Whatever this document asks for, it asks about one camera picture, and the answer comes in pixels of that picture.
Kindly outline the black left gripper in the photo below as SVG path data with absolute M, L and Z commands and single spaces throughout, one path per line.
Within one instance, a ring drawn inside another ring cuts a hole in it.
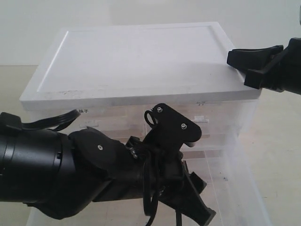
M 182 215 L 199 226 L 207 226 L 216 212 L 207 207 L 200 197 L 206 182 L 195 172 L 185 172 L 183 154 L 172 150 L 171 156 L 160 145 L 145 143 L 130 137 L 125 145 L 130 162 L 111 175 L 95 202 L 142 198 L 145 205 L 156 203 L 165 189 L 180 189 L 174 197 L 176 225 L 182 225 Z

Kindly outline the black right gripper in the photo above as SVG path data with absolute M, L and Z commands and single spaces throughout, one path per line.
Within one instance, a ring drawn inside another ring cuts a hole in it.
M 244 84 L 276 92 L 301 93 L 301 39 L 291 38 L 288 46 L 237 48 L 228 52 L 227 64 L 246 70 Z

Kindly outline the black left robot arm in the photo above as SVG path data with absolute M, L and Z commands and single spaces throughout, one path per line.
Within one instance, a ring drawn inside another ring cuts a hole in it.
M 200 226 L 215 211 L 200 194 L 206 183 L 189 173 L 180 151 L 199 141 L 201 128 L 177 111 L 146 111 L 150 132 L 124 144 L 88 127 L 71 134 L 61 130 L 77 117 L 71 111 L 57 117 L 23 123 L 0 115 L 0 199 L 35 207 L 54 219 L 72 217 L 92 202 L 141 198 L 153 223 L 160 202 Z

